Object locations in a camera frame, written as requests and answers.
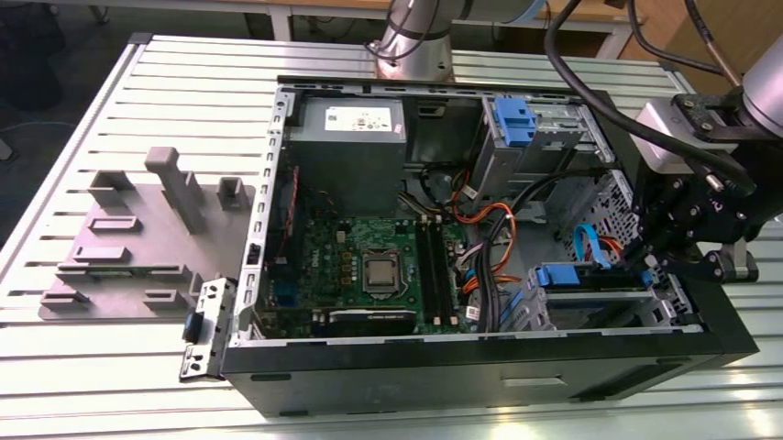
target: motherboard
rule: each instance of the motherboard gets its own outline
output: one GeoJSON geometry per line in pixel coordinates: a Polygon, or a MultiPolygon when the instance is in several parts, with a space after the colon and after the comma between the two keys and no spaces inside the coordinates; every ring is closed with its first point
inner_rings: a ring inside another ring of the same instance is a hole
{"type": "Polygon", "coordinates": [[[294,280],[272,280],[258,310],[270,338],[469,332],[449,269],[462,227],[390,218],[313,219],[294,280]]]}

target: floor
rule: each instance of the floor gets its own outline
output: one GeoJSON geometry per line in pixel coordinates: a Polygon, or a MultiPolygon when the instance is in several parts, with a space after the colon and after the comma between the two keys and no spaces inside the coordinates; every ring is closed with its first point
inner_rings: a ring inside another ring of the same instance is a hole
{"type": "MultiPolygon", "coordinates": [[[[62,5],[57,10],[55,19],[65,34],[66,48],[49,57],[49,63],[62,87],[62,99],[55,106],[34,113],[14,110],[0,100],[0,139],[15,151],[14,160],[0,161],[0,246],[71,131],[65,125],[29,125],[7,132],[2,132],[3,128],[35,121],[75,125],[133,32],[226,39],[250,38],[252,32],[254,38],[272,39],[265,16],[113,7],[107,13],[109,23],[98,26],[86,7],[62,5]]],[[[376,39],[382,29],[378,20],[293,19],[294,38],[304,41],[360,44],[376,39]]],[[[496,29],[457,27],[452,32],[453,47],[492,50],[490,30],[496,29]]]]}

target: metal work table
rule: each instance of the metal work table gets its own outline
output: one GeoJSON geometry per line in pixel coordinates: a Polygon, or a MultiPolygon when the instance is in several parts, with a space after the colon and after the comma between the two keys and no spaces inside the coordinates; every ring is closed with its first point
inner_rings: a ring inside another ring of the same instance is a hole
{"type": "MultiPolygon", "coordinates": [[[[456,80],[562,86],[538,56],[458,51],[456,80]]],[[[688,89],[649,62],[570,60],[633,115],[688,89]]],[[[750,438],[783,435],[783,225],[750,244],[760,282],[726,287],[760,353],[614,402],[264,419],[226,382],[177,382],[179,323],[50,324],[41,291],[93,204],[94,170],[150,182],[150,146],[181,153],[198,182],[261,169],[274,78],[370,77],[357,46],[154,36],[129,44],[0,253],[0,436],[123,433],[250,438],[750,438]]]]}

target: robotic end effector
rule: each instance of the robotic end effector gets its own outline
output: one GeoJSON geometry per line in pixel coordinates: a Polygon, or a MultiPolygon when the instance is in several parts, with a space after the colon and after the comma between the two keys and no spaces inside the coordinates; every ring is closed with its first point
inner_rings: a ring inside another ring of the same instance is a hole
{"type": "Polygon", "coordinates": [[[758,269],[746,242],[783,212],[783,38],[725,96],[680,94],[646,104],[638,122],[744,168],[754,191],[741,194],[713,175],[633,137],[642,165],[634,176],[638,236],[628,265],[654,256],[674,275],[705,281],[752,282],[758,269]],[[697,242],[720,250],[693,255],[697,242]]]}

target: cpu socket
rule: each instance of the cpu socket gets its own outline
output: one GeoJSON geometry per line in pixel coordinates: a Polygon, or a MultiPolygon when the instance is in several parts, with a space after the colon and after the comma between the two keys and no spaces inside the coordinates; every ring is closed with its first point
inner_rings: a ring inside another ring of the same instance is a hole
{"type": "Polygon", "coordinates": [[[361,286],[376,300],[388,300],[400,292],[400,252],[365,249],[361,252],[361,286]]]}

